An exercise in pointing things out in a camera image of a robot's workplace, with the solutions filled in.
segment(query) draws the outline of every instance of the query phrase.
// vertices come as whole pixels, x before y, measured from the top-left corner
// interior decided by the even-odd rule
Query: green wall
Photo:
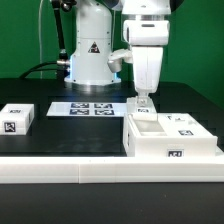
[[[15,78],[39,64],[38,11],[40,0],[1,0],[0,78]],[[185,0],[170,16],[169,45],[165,47],[162,81],[183,82],[224,108],[224,1]],[[121,43],[121,17],[116,14],[114,50]],[[75,49],[75,12],[62,13],[68,53]],[[43,61],[56,60],[58,43],[53,11],[44,0]],[[132,78],[125,64],[122,79]]]

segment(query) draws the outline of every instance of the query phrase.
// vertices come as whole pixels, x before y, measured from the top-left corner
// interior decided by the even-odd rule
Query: black table
[[[0,136],[0,156],[125,156],[121,118],[49,119],[46,113],[52,101],[125,102],[135,94],[132,83],[89,95],[55,80],[1,79],[1,108],[33,103],[35,119],[27,136]],[[158,112],[191,114],[224,149],[224,111],[192,88],[160,83],[152,99]],[[224,223],[223,207],[223,183],[0,185],[0,222],[7,224]]]

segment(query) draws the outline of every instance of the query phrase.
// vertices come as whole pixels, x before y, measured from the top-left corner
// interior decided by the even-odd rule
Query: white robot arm
[[[122,58],[133,63],[138,97],[132,102],[132,112],[141,107],[155,112],[148,95],[156,92],[159,83],[163,46],[168,44],[169,39],[169,21],[165,20],[165,16],[171,14],[170,1],[120,0],[113,8],[122,9],[122,14],[127,18],[123,24],[123,38],[130,47],[129,50],[113,52],[108,65],[113,72],[118,72]]]

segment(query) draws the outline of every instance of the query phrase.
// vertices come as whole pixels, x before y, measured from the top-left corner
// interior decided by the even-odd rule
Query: white block
[[[0,135],[25,135],[33,119],[33,104],[6,104],[0,112]]]

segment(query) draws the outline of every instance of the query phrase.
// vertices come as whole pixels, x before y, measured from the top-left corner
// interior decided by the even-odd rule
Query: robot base
[[[117,81],[112,82],[111,84],[105,84],[105,85],[79,84],[66,78],[64,83],[66,88],[75,89],[87,93],[107,92],[110,90],[117,90],[121,88],[121,82],[119,79]]]

